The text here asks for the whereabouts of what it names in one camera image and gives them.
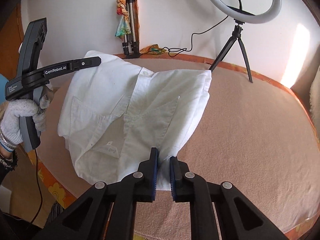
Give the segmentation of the white gloved left hand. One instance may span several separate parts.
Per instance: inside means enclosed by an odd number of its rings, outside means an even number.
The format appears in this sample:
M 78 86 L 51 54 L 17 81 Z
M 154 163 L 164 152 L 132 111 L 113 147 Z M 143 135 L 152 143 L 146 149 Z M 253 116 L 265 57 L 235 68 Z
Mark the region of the white gloved left hand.
M 18 99 L 8 103 L 1 120 L 1 146 L 7 152 L 13 152 L 23 142 L 20 129 L 20 117 L 32 117 L 39 132 L 46 130 L 46 110 L 54 98 L 54 92 L 48 90 L 37 105 L 31 99 Z

